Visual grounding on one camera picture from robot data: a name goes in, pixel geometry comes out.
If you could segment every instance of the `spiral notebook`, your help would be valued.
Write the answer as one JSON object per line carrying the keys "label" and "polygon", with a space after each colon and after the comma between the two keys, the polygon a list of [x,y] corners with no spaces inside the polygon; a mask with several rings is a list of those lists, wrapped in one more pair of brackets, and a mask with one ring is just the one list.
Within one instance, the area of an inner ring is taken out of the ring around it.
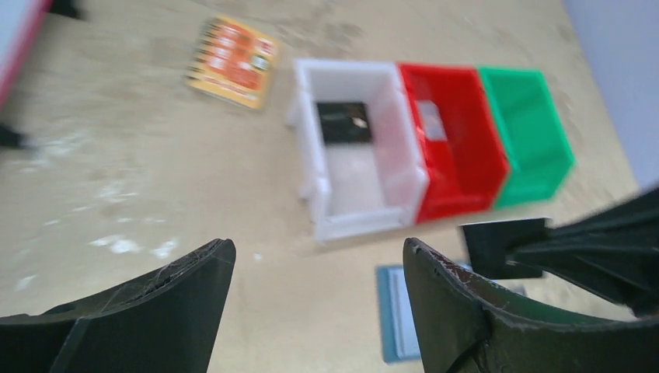
{"label": "spiral notebook", "polygon": [[263,107],[281,45],[235,19],[217,16],[202,27],[187,84],[221,99]]}

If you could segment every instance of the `white label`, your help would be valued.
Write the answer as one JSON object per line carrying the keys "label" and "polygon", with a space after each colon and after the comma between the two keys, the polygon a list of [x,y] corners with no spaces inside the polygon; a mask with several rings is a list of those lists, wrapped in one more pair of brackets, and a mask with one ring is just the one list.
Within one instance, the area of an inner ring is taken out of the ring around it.
{"label": "white label", "polygon": [[439,110],[432,101],[417,101],[421,120],[424,122],[426,138],[430,141],[446,141],[446,132]]}

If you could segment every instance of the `beige floor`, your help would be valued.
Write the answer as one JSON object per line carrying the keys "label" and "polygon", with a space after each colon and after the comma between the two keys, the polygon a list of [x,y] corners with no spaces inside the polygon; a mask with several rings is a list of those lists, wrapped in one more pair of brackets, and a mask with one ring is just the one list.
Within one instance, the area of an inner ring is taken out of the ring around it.
{"label": "beige floor", "polygon": [[[420,363],[382,362],[375,305],[375,266],[400,263],[405,237],[458,259],[459,221],[564,222],[636,189],[558,0],[82,3],[89,22],[48,16],[6,113],[42,152],[0,155],[0,315],[42,312],[231,238],[238,263],[210,372],[418,372]],[[286,43],[261,113],[182,84],[200,24],[215,11]],[[284,126],[291,59],[301,56],[539,67],[579,165],[550,204],[318,246]],[[629,318],[556,278],[527,290]]]}

